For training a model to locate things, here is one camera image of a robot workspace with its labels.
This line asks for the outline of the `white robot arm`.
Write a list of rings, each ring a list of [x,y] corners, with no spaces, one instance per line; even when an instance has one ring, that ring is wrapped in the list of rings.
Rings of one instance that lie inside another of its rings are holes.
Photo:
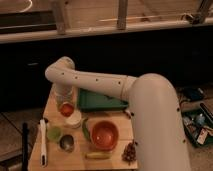
[[[129,103],[137,171],[191,171],[178,96],[164,76],[82,72],[72,59],[61,57],[46,68],[45,77],[59,96],[75,86]]]

